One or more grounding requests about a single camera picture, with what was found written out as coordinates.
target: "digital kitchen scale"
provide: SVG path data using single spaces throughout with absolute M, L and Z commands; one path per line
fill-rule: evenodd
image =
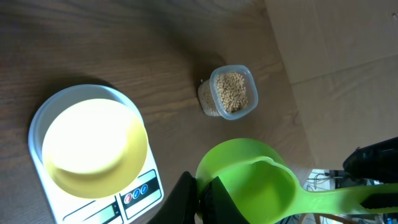
M 91 99 L 120 102 L 135 112 L 144 124 L 135 104 L 121 92 L 101 85 L 77 85 L 51 96 L 36 112 L 29 128 L 29 151 L 58 224 L 131 223 L 162 201 L 164 196 L 150 147 L 138 178 L 118 194 L 99 200 L 78 198 L 64 192 L 46 173 L 42 163 L 42 144 L 52 121 L 70 106 Z

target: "scoop handle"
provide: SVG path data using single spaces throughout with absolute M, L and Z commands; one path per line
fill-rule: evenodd
M 398 193 L 398 184 L 347 187 L 321 192 L 299 189 L 288 213 L 293 215 L 299 213 L 376 214 L 398 212 L 398 207 L 367 209 L 361 205 L 371 195 L 396 193 Z

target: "green cup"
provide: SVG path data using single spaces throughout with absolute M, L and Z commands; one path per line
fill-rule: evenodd
M 299 180 L 270 146 L 253 139 L 223 142 L 201 160 L 196 173 L 198 192 L 215 177 L 249 223 L 275 223 L 299 213 L 375 214 L 398 207 L 366 209 L 372 194 L 398 193 L 398 184 L 348 187 L 322 192 L 301 188 Z

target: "wood grain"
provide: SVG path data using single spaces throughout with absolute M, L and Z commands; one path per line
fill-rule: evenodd
M 257 108 L 237 121 L 206 116 L 200 80 L 243 64 Z M 53 223 L 27 129 L 51 94 L 111 85 L 140 109 L 168 196 L 213 146 L 270 144 L 304 181 L 312 158 L 263 1 L 18 0 L 0 3 L 0 223 Z M 160 206 L 135 223 L 143 223 Z

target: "scale control panel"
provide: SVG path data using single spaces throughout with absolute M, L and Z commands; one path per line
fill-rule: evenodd
M 92 201 L 63 218 L 64 224 L 131 223 L 138 214 L 162 198 L 154 169 L 140 175 L 115 196 Z

